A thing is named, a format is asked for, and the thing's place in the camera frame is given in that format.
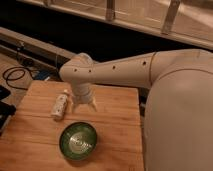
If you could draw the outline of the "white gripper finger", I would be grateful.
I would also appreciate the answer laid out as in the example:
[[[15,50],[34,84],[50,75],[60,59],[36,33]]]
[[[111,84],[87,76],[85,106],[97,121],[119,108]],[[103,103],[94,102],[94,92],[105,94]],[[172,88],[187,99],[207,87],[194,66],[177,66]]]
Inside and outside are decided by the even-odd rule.
[[[95,100],[92,100],[92,101],[89,103],[89,106],[90,106],[90,108],[91,108],[93,111],[97,111],[97,105],[96,105]]]
[[[75,110],[77,109],[77,107],[78,107],[77,103],[72,104],[72,113],[75,113]]]

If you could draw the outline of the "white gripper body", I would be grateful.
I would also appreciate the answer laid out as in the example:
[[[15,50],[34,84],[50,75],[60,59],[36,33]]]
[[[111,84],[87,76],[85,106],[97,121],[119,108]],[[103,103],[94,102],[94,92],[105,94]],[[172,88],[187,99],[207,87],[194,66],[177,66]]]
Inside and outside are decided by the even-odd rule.
[[[93,92],[90,83],[72,83],[72,100],[75,104],[89,104],[93,102]]]

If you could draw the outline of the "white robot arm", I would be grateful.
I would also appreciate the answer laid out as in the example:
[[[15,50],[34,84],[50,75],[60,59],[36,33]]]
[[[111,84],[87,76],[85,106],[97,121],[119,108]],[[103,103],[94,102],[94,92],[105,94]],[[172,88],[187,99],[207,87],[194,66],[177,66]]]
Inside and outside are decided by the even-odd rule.
[[[95,63],[85,53],[60,68],[75,104],[92,101],[90,85],[147,88],[146,171],[213,171],[213,53],[152,52]]]

